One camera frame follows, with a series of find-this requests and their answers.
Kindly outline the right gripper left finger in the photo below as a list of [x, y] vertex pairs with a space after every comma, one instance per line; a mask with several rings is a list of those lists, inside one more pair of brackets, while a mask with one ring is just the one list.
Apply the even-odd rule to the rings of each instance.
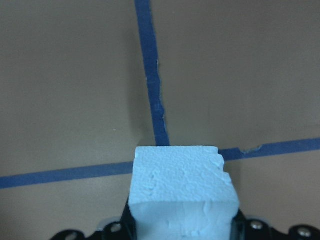
[[120, 220], [106, 224], [102, 230], [96, 230], [85, 237], [84, 233], [74, 229], [67, 229], [56, 233], [52, 240], [136, 240], [136, 220], [132, 216], [127, 199]]

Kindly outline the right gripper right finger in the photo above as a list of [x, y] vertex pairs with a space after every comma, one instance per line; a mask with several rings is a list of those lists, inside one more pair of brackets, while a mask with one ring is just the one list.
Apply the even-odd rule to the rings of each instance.
[[320, 230], [311, 225], [294, 225], [287, 233], [282, 233], [265, 221], [245, 217], [238, 211], [231, 224], [232, 240], [320, 240]]

